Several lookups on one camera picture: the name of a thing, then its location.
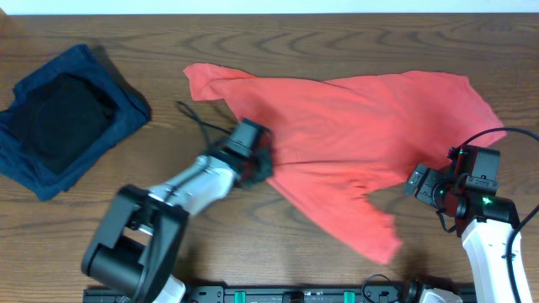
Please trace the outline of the red t-shirt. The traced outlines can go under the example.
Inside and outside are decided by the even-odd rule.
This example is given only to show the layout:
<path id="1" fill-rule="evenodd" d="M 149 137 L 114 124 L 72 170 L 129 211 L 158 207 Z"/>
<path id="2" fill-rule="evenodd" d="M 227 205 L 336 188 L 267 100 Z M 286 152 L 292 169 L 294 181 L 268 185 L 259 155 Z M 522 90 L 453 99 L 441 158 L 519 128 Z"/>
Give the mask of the red t-shirt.
<path id="1" fill-rule="evenodd" d="M 326 81 L 257 77 L 209 63 L 188 66 L 195 101 L 223 100 L 272 133 L 269 183 L 360 255 L 388 264 L 401 247 L 394 219 L 369 194 L 403 183 L 424 163 L 474 137 L 500 140 L 502 121 L 464 76 L 409 71 Z"/>

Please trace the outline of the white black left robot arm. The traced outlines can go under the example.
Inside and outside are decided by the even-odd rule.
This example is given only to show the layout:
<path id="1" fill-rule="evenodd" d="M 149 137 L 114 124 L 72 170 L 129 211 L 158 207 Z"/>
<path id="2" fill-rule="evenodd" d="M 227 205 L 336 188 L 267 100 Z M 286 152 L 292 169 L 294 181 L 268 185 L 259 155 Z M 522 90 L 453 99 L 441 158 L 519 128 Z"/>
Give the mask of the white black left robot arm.
<path id="1" fill-rule="evenodd" d="M 83 255 L 82 272 L 132 302 L 181 301 L 186 287 L 173 267 L 189 218 L 272 173 L 270 147 L 242 155 L 225 146 L 150 189 L 124 186 Z"/>

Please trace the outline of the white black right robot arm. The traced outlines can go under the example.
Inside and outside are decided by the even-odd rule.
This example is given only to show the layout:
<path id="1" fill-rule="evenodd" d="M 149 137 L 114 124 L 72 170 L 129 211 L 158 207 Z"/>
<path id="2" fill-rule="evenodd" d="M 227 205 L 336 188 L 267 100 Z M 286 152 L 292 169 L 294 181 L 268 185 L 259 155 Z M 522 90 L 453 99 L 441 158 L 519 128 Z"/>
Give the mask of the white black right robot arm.
<path id="1" fill-rule="evenodd" d="M 515 203 L 497 195 L 500 153 L 450 149 L 448 172 L 419 164 L 404 192 L 436 209 L 443 230 L 462 239 L 479 302 L 532 302 Z"/>

